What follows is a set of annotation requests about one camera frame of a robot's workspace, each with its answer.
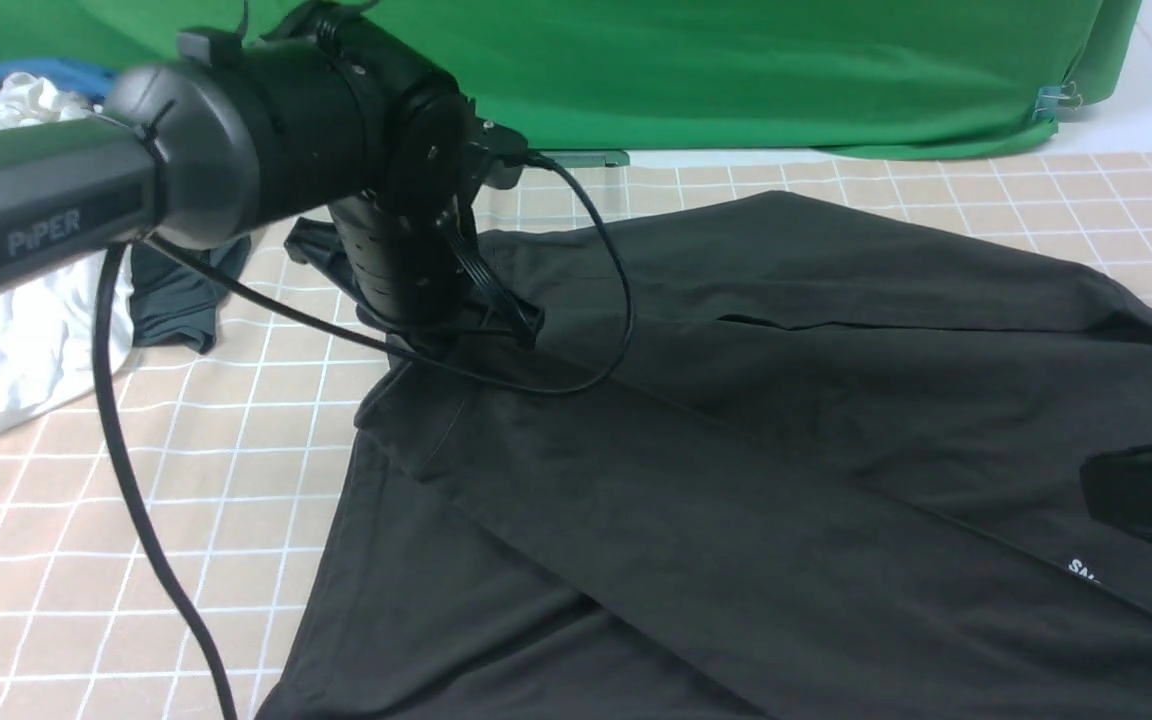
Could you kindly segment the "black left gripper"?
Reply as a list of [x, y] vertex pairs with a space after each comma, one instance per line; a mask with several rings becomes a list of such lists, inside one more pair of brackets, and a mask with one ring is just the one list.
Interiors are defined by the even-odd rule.
[[442, 361], [471, 336], [508, 338], [531, 350], [544, 311], [488, 268], [477, 242], [476, 195], [463, 190], [440, 213], [417, 219], [347, 197], [329, 204], [329, 222], [298, 219], [285, 251], [351, 297], [361, 323], [408, 351]]

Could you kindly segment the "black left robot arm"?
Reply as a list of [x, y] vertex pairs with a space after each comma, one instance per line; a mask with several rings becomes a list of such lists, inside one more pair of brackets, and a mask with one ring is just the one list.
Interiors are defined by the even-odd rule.
[[177, 47], [119, 76], [100, 113], [0, 129], [0, 291], [115, 243], [207, 251], [328, 209], [288, 252], [361, 323], [417, 347], [535, 346], [543, 310], [488, 268], [471, 218], [483, 185], [518, 182], [526, 141], [448, 70], [332, 1], [253, 46], [194, 28]]

